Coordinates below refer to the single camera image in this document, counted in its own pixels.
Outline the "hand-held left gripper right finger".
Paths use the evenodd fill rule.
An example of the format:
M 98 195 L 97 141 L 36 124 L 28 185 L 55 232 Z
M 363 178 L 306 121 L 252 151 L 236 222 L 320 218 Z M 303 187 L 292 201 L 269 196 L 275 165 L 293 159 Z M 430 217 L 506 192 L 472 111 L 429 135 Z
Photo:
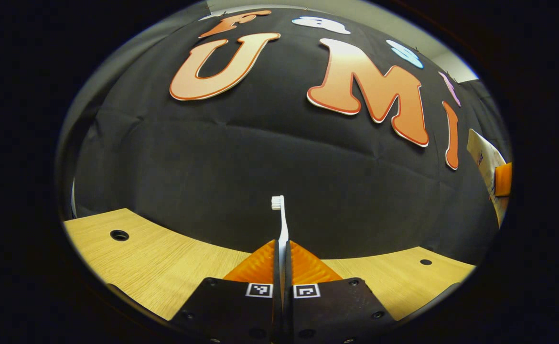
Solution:
M 343 279 L 287 243 L 287 342 L 377 344 L 398 325 L 364 279 Z

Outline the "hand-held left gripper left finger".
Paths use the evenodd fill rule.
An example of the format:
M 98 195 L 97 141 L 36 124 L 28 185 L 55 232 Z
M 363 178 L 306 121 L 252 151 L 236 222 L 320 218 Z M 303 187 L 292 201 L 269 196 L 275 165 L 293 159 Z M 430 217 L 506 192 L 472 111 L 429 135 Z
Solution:
M 277 343 L 277 245 L 263 244 L 223 278 L 204 278 L 170 323 L 192 332 L 198 344 Z

